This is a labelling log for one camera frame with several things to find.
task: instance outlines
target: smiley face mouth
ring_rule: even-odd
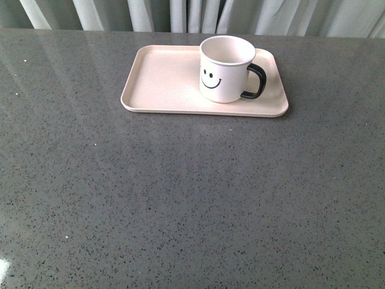
[[[205,87],[207,87],[208,89],[214,89],[214,88],[218,87],[218,85],[220,85],[220,84],[221,84],[221,81],[222,81],[222,79],[220,78],[220,79],[219,79],[219,82],[218,82],[218,84],[217,84],[216,86],[210,87],[210,86],[207,86],[207,85],[205,84],[205,82],[203,81],[202,76],[200,77],[200,79],[202,80],[203,85],[204,85]]]

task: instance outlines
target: mug rim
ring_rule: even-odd
[[[223,61],[218,61],[218,60],[215,60],[215,59],[212,59],[211,57],[208,57],[205,52],[203,52],[203,49],[202,49],[202,46],[207,43],[208,41],[211,41],[212,39],[218,39],[218,38],[227,38],[227,39],[234,39],[236,41],[240,41],[240,42],[244,42],[246,45],[250,46],[250,48],[253,48],[253,56],[252,57],[249,57],[247,58],[246,60],[242,61],[242,62],[236,62],[236,63],[230,63],[230,62],[223,62]],[[204,56],[205,58],[207,58],[210,62],[212,63],[215,63],[215,64],[218,64],[218,65],[221,65],[221,66],[240,66],[240,65],[245,65],[245,64],[250,64],[253,59],[255,58],[256,56],[256,50],[255,50],[255,47],[254,45],[252,45],[249,41],[247,41],[246,39],[243,39],[243,38],[240,38],[240,37],[237,37],[237,36],[231,36],[231,35],[219,35],[219,36],[212,36],[212,37],[209,37],[209,38],[206,38],[204,41],[201,42],[201,44],[199,45],[199,51],[201,53],[202,56]]]

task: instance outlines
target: curtain fold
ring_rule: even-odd
[[[385,0],[0,0],[0,28],[385,38]]]

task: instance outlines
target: tray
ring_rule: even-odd
[[[265,91],[257,99],[218,104],[199,90],[199,46],[150,45],[135,57],[120,101],[139,113],[214,114],[277,117],[286,112],[288,99],[273,55],[256,49],[254,63],[267,75]],[[259,79],[250,73],[248,91],[257,91]]]

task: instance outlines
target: smiley face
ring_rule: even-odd
[[[208,86],[208,85],[206,85],[205,82],[203,81],[203,77],[207,78],[207,76],[210,77],[210,82],[211,82],[211,79],[214,77],[213,74],[209,73],[208,71],[206,71],[206,69],[203,69],[203,75],[202,75],[202,73],[200,73],[200,78],[202,80],[203,85],[205,87],[207,87],[208,89],[215,89],[215,88],[217,88],[221,84],[222,79],[219,78],[219,81],[218,81],[217,85],[215,85],[215,86]]]

